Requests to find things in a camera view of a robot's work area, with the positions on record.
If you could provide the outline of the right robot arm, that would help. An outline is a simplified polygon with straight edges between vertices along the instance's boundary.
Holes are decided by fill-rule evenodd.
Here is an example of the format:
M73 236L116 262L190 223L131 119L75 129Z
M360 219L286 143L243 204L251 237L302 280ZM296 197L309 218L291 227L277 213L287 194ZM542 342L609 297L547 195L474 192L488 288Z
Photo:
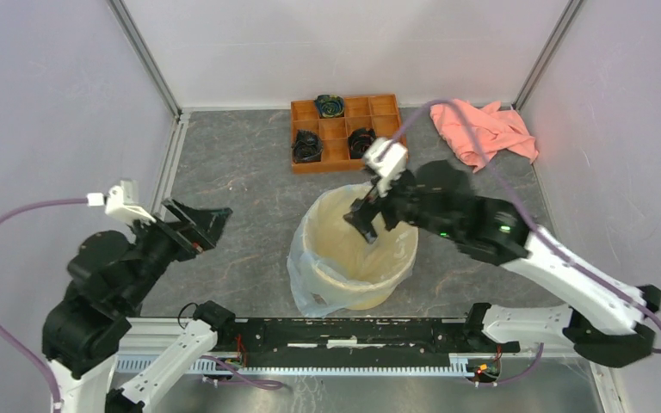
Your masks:
M473 260L519 274L561 300L561 305L507 308L477 303L462 329L464 343L484 351L493 343L534 342L572 348L588 361L620 368L655 353L655 331L646 325L658 311L661 291L629 286L580 261L546 228L528 225L506 200L474 192L466 173L448 161L381 167L365 162L371 189L345 215L367 243L407 224L455 244Z

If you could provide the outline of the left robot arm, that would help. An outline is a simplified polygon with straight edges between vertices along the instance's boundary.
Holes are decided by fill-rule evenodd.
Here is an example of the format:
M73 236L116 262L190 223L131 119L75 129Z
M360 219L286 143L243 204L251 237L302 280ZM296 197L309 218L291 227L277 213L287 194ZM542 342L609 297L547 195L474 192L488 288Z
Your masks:
M171 263L214 249L232 216L229 207L195 209L172 199L163 205L175 220L106 200L106 214L128 225L134 241L118 231L97 232L68 263L71 283L42 329L42 353L60 391L57 412L149 412L202 355L235 342L234 314L208 301L148 368L110 388L130 318Z

